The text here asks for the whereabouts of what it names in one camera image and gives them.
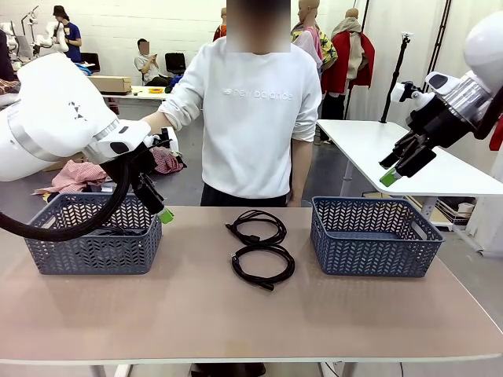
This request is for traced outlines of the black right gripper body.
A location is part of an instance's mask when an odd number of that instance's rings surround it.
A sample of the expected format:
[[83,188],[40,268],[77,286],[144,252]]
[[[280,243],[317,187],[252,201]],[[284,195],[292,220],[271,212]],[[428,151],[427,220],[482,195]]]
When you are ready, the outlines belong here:
[[406,124],[416,134],[419,145],[428,148],[449,148],[475,130],[440,99],[432,99],[423,108],[411,111]]

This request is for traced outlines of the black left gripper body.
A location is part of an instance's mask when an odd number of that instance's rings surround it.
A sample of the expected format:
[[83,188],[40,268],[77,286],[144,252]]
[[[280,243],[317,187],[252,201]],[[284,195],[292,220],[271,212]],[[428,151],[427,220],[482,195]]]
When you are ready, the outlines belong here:
[[156,166],[151,150],[145,145],[139,145],[132,152],[122,154],[113,161],[103,163],[102,169],[117,184],[123,180],[125,169],[128,169],[130,184],[134,189],[141,184],[141,178],[152,173]]

